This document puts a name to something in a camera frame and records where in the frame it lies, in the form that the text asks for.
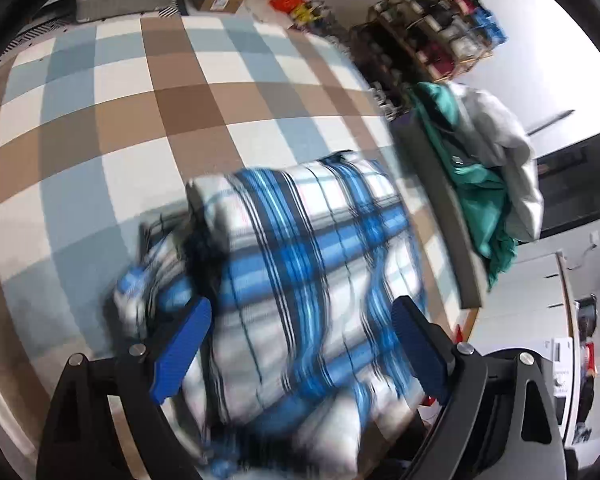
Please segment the blue gripper pad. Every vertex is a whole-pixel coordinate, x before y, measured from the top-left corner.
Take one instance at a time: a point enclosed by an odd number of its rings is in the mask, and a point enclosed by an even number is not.
[[[149,394],[160,405],[167,397],[174,396],[189,370],[206,333],[211,326],[211,304],[207,298],[198,297],[195,306],[177,325],[173,335],[164,342],[154,360],[154,381]]]
[[[401,296],[391,306],[395,335],[428,396],[444,406],[450,395],[450,376],[456,359],[453,343],[444,331],[429,323],[409,296]]]

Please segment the white cabinet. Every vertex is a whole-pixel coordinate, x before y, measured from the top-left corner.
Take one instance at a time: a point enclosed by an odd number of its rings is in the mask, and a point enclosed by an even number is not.
[[[480,353],[568,337],[570,320],[558,255],[514,264],[478,311],[469,342]]]

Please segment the green cloth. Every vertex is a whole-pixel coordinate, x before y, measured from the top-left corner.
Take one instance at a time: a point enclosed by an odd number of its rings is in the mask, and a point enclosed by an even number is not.
[[[475,250],[484,260],[489,288],[509,270],[518,241],[505,231],[511,208],[500,175],[467,155],[452,135],[459,122],[458,102],[444,85],[418,83],[410,95],[417,117],[458,195]]]

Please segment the white cloth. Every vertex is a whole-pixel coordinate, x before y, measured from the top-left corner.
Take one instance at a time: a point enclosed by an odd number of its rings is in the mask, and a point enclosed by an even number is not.
[[[534,149],[518,118],[485,90],[448,83],[459,109],[454,135],[487,168],[502,168],[512,203],[507,233],[520,241],[537,240],[544,199],[538,189]]]

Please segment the metal screw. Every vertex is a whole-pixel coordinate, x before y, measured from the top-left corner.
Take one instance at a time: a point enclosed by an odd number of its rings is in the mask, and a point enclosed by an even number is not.
[[[456,348],[462,355],[471,355],[474,353],[474,347],[464,341],[458,343]]]
[[[79,364],[82,363],[83,358],[84,357],[82,354],[73,354],[73,355],[71,355],[71,357],[69,357],[69,360],[67,362],[71,366],[78,366]]]
[[[531,366],[535,361],[534,357],[529,352],[522,352],[522,354],[520,354],[520,362],[522,362],[522,364]]]
[[[134,357],[140,357],[141,355],[144,355],[144,352],[146,352],[146,346],[142,343],[136,343],[129,347],[129,353]]]

